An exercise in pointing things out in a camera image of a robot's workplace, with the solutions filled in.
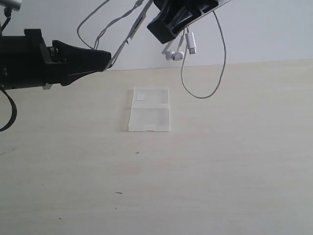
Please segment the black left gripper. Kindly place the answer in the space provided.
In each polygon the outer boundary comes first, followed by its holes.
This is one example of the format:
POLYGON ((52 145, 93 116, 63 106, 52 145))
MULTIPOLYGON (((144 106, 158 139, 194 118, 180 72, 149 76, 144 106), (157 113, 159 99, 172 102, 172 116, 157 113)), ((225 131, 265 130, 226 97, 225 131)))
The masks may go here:
POLYGON ((59 40, 53 40, 48 47, 40 29, 26 29, 23 36, 1 35, 0 88, 68 86, 104 71, 111 58, 108 51, 75 47, 59 40), (67 63, 76 64, 68 67, 67 63))

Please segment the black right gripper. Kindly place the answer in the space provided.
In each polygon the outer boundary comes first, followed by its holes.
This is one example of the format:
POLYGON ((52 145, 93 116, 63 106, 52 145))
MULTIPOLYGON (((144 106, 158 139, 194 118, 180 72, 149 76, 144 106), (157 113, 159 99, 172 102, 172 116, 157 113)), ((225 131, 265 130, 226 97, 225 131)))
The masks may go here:
POLYGON ((227 4, 227 0, 155 0, 157 16, 147 25, 161 44, 174 40, 187 26, 227 4))

